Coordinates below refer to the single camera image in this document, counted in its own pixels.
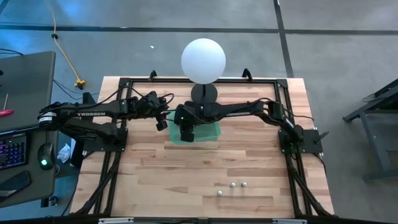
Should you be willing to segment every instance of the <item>white sphere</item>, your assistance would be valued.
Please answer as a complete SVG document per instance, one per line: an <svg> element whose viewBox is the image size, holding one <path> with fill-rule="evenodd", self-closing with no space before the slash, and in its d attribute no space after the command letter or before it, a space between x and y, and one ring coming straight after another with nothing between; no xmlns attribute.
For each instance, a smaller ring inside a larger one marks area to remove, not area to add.
<svg viewBox="0 0 398 224"><path fill-rule="evenodd" d="M225 53L214 40L197 39L190 42L182 52L181 66L191 81L209 84L223 74Z"/></svg>

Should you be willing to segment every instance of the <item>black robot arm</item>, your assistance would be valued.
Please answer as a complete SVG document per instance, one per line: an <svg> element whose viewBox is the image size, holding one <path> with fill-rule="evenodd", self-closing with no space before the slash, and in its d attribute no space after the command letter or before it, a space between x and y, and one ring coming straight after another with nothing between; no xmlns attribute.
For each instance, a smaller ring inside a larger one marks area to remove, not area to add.
<svg viewBox="0 0 398 224"><path fill-rule="evenodd" d="M97 124L80 119L85 116L108 116L116 119L156 118L158 131L167 128L166 115L169 107L164 97L152 91L138 99L133 96L109 103L71 104L53 103L42 110L38 117L39 126L46 130L61 131L74 139L88 140L100 138L105 144L117 144L124 139L127 130L120 130L114 123Z"/></svg>
<svg viewBox="0 0 398 224"><path fill-rule="evenodd" d="M178 105L175 110L174 123L180 126L181 140L193 142L193 128L201 124L210 124L223 118L233 116L258 116L265 123L280 126L286 131L292 141L303 140L303 128L293 125L286 117L285 109L282 104L261 99L230 105L219 103L194 103L187 101L184 105Z"/></svg>

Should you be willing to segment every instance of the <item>wooden tabletop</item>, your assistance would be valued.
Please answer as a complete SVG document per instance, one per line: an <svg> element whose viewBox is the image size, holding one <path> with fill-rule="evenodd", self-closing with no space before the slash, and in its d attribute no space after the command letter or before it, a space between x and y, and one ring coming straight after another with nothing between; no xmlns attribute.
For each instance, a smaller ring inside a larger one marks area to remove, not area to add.
<svg viewBox="0 0 398 224"><path fill-rule="evenodd" d="M98 101L118 89L120 77L104 77ZM293 112L311 116L301 78L287 79ZM146 94L174 93L169 104L190 100L191 83L135 83ZM219 103L241 103L260 97L274 99L270 84L217 83ZM96 118L110 122L110 118ZM313 128L307 118L295 118L305 129ZM277 139L279 127L255 116L220 121L221 135L215 141L176 145L169 130L156 130L155 119L131 120L126 151L122 154L114 193L112 216L130 217L293 217L285 157ZM307 184L318 201L333 213L322 163L303 154ZM104 153L95 152L83 161L71 212L77 211L94 192L100 179ZM229 185L234 182L237 187ZM302 193L298 190L304 211ZM104 209L106 197L103 198Z"/></svg>

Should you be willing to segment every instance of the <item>gray floor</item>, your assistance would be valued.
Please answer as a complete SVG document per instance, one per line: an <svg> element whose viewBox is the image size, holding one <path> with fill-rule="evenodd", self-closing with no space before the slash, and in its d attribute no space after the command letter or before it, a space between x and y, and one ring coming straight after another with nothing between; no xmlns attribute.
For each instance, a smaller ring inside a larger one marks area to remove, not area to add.
<svg viewBox="0 0 398 224"><path fill-rule="evenodd" d="M50 0L60 25L118 27L278 28L272 0ZM397 30L395 0L280 0L286 29ZM42 0L9 1L0 24L51 25ZM55 79L73 86L74 75L50 38L50 31L0 30L0 47L25 54L54 50ZM182 75L180 56L191 41L207 37L226 53L224 76L249 68L255 77L286 77L278 34L173 32L59 32L59 42L86 89L100 90L104 75ZM384 222L398 220L398 179L365 184L362 175L376 170L362 124L341 119L361 99L398 77L398 36L287 35L294 76L305 79L315 124L330 131L323 140L328 183L335 213L341 217ZM53 101L73 101L56 86ZM0 219L60 215L72 182L58 179L57 208L37 202L0 209Z"/></svg>

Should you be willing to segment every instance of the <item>keyboard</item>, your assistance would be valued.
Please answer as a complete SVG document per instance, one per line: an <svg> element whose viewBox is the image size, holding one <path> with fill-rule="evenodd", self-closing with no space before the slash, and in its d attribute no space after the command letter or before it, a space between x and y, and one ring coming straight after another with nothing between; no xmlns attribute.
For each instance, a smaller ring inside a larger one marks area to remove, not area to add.
<svg viewBox="0 0 398 224"><path fill-rule="evenodd" d="M0 170L27 163L26 139L25 134L0 137Z"/></svg>

